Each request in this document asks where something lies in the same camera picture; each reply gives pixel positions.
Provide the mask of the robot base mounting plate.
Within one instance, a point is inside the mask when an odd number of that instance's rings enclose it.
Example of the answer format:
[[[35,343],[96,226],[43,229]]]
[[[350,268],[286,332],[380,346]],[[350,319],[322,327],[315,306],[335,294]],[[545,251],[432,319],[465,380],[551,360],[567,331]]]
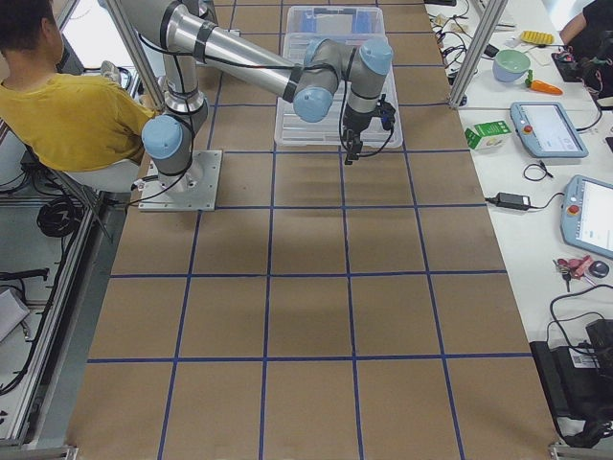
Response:
[[[196,150],[190,168],[175,183],[172,178],[158,172],[152,160],[148,162],[148,180],[139,188],[142,192],[136,203],[143,212],[214,211],[222,164],[222,151]]]

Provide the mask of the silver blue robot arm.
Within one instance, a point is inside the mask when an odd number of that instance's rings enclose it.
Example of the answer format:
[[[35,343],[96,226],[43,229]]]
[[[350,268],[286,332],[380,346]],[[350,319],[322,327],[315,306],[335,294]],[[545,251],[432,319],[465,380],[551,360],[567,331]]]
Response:
[[[396,111],[383,92],[394,54],[381,37],[359,45],[319,37],[295,63],[200,16],[195,2],[110,1],[107,7],[132,56],[149,47],[164,58],[167,88],[160,89],[155,78],[145,82],[163,115],[147,123],[143,139],[165,192],[188,188],[203,174],[193,163],[192,141],[184,138],[194,136],[208,116],[197,64],[276,95],[312,124],[327,117],[336,91],[344,89],[338,136],[348,165],[363,157],[362,134],[374,119],[395,131]]]

